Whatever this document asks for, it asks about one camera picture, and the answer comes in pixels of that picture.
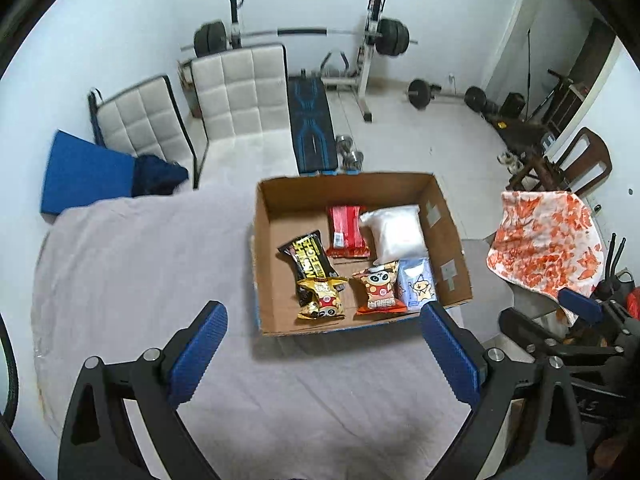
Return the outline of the orange panda snack packet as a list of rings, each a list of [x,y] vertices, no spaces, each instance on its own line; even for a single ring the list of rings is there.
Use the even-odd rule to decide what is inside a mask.
[[[366,290],[367,301],[357,309],[358,315],[405,314],[408,307],[397,297],[396,283],[399,261],[371,266],[352,274],[352,278]]]

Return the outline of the blue cartoon dog packet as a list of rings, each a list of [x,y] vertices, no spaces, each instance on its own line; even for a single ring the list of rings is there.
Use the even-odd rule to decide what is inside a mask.
[[[397,296],[409,312],[437,300],[434,276],[427,258],[402,259],[397,274]]]

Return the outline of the white quilted chair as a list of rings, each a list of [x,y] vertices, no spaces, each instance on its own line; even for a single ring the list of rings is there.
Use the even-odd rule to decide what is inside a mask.
[[[177,164],[198,186],[198,156],[180,116],[169,77],[158,75],[103,99],[88,93],[94,143],[131,156],[154,155]]]
[[[297,174],[283,44],[197,58],[191,75],[207,139],[202,188]]]

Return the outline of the black exercise machine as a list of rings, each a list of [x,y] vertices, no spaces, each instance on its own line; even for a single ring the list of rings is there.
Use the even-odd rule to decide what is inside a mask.
[[[629,271],[617,271],[625,245],[625,237],[619,243],[616,243],[616,233],[612,234],[608,252],[606,253],[603,278],[597,284],[597,288],[593,293],[594,298],[597,300],[614,300],[623,307],[626,306],[627,297],[636,288],[634,277]]]

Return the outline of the dark navy cloth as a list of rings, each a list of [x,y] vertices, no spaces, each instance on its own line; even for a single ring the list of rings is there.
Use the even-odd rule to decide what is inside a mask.
[[[131,196],[168,196],[188,179],[188,170],[183,166],[166,162],[155,155],[141,155],[134,162]]]

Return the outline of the brown wooden chair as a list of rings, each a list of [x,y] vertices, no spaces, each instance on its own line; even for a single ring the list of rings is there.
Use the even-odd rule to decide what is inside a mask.
[[[564,162],[582,141],[586,144],[585,149],[564,168]],[[529,156],[523,168],[511,177],[506,190],[525,191],[524,181],[529,178],[534,180],[533,192],[570,191],[583,196],[606,180],[612,170],[613,163],[605,142],[591,129],[582,127],[556,162],[547,156]]]

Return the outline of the black yellow snack packet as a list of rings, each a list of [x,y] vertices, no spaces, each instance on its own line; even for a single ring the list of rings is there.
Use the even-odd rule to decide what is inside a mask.
[[[281,245],[278,252],[293,261],[296,281],[306,280],[306,278],[338,277],[323,248],[319,230],[290,240]]]

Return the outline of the black blue weight bench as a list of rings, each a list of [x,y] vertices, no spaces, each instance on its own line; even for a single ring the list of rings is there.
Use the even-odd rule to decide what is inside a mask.
[[[288,78],[288,109],[300,174],[334,174],[337,150],[326,88],[317,77]]]

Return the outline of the blue cushion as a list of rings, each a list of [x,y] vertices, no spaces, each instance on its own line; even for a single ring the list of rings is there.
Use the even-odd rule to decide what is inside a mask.
[[[130,197],[134,158],[58,130],[44,174],[40,212],[57,216],[68,208]]]

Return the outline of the chrome dumbbell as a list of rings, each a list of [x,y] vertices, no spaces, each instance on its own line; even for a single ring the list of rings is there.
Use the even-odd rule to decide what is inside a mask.
[[[337,155],[341,157],[343,172],[360,172],[363,165],[363,152],[355,148],[351,136],[338,136],[335,139]]]

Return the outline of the white quilted chair right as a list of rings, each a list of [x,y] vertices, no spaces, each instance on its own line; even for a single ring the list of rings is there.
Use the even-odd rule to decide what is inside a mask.
[[[207,139],[202,188],[297,174],[283,44],[197,58],[191,75]]]

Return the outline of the barbell on floor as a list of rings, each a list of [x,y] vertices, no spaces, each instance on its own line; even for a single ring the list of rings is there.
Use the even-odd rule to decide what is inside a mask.
[[[405,96],[416,110],[425,110],[434,99],[457,100],[463,102],[475,113],[481,113],[488,99],[486,93],[478,87],[472,86],[464,93],[442,90],[439,84],[430,84],[424,79],[413,79],[405,90]]]

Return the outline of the white frosted zip bag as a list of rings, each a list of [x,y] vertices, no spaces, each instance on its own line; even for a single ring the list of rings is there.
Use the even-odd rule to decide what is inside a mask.
[[[428,256],[419,212],[418,205],[406,205],[365,212],[359,217],[360,226],[373,235],[376,266]]]

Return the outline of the red floral snack packet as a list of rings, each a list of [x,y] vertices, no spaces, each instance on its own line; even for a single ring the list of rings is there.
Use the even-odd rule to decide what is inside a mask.
[[[331,244],[326,253],[332,258],[364,259],[370,248],[360,232],[359,206],[331,206],[328,208]]]

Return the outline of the orange white patterned cloth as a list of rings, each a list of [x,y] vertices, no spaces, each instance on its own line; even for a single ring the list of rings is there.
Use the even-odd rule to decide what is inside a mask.
[[[591,296],[603,278],[605,255],[589,207],[566,191],[504,191],[501,203],[488,269],[553,301],[563,288]]]

